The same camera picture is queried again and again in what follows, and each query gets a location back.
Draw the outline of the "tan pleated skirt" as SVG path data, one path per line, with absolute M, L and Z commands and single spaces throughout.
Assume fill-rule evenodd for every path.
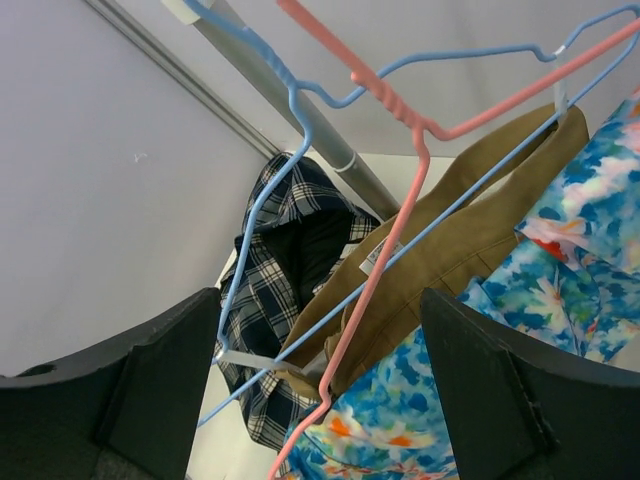
M 424 289 L 456 296 L 515 248 L 515 226 L 589 141 L 577 106 L 540 131 L 554 112 L 551 104 L 539 107 L 478 140 L 416 202 L 400 237 L 408 250 L 382 275 L 331 380 L 332 393 L 344 393 L 420 325 Z

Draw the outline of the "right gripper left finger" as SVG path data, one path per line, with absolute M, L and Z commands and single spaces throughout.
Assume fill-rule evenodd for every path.
M 183 479 L 216 343 L 220 292 L 1 379 L 4 479 Z

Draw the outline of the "blue wire hanger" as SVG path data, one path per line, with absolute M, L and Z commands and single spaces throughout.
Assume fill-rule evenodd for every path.
M 318 165 L 307 157 L 316 123 L 311 118 L 311 95 L 327 106 L 342 109 L 365 93 L 381 104 L 412 134 L 419 155 L 426 154 L 426 135 L 434 125 L 424 120 L 388 85 L 387 77 L 413 63 L 481 58 L 529 52 L 555 69 L 509 99 L 453 130 L 460 137 L 513 109 L 547 88 L 560 88 L 582 66 L 625 43 L 634 47 L 639 25 L 632 22 L 563 62 L 560 51 L 547 53 L 527 43 L 443 52 L 419 52 L 402 57 L 372 73 L 347 96 L 332 97 L 320 84 L 300 80 L 274 49 L 253 29 L 233 22 L 212 6 L 190 1 L 196 19 L 247 47 L 286 91 L 286 107 L 301 127 L 303 141 L 292 154 L 275 156 L 261 173 L 251 194 L 242 232 L 236 240 L 236 258 L 222 282 L 223 299 L 212 362 L 221 369 L 229 399 L 238 401 L 250 429 L 286 427 L 302 398 L 282 387 L 275 375 L 287 369 L 284 345 L 295 315 L 313 298 L 314 289 L 328 277 L 354 238 L 363 238 L 373 218 L 345 200 Z

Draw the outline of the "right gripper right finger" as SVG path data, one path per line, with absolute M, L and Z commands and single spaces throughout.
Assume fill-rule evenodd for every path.
M 638 373 L 434 289 L 422 294 L 421 325 L 460 478 L 638 478 Z

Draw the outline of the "navy white plaid skirt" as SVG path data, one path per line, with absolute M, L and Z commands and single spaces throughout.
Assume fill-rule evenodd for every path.
M 289 157 L 278 154 L 260 172 L 241 234 L 234 240 L 237 253 L 251 208 Z M 224 327 L 230 348 L 269 358 L 279 354 L 304 307 L 379 225 L 377 218 L 348 200 L 314 160 L 301 158 L 257 213 Z M 312 403 L 274 372 L 241 393 L 238 401 L 251 440 L 276 451 L 289 425 Z

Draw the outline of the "blue floral skirt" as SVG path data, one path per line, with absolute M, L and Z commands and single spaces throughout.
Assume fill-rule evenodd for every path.
M 385 223 L 369 234 L 304 308 L 286 341 L 292 363 L 305 366 L 325 353 L 339 367 L 379 283 L 369 283 L 363 263 L 390 230 Z M 589 133 L 514 232 L 505 260 L 455 297 L 560 350 L 610 361 L 639 331 L 637 96 Z M 365 284 L 360 297 L 332 314 L 358 283 Z M 288 455 L 292 478 L 458 476 L 420 325 L 344 393 L 332 393 L 331 380 L 326 416 Z

